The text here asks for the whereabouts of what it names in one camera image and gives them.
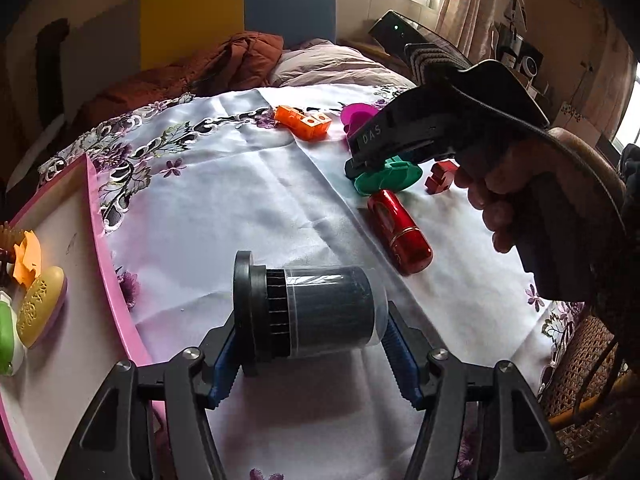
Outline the person right hand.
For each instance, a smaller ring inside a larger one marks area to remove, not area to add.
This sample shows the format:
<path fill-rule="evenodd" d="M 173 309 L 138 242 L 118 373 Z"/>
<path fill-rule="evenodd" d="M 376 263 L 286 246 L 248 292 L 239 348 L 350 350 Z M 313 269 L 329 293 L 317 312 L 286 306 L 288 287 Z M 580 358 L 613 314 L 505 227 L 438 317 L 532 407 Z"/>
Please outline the person right hand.
<path fill-rule="evenodd" d="M 524 188 L 538 174 L 554 172 L 555 163 L 552 147 L 532 139 L 510 146 L 485 177 L 474 178 L 462 167 L 457 170 L 454 184 L 465 188 L 470 204 L 482 212 L 496 252 L 506 254 L 514 246 L 515 209 L 506 196 Z"/>

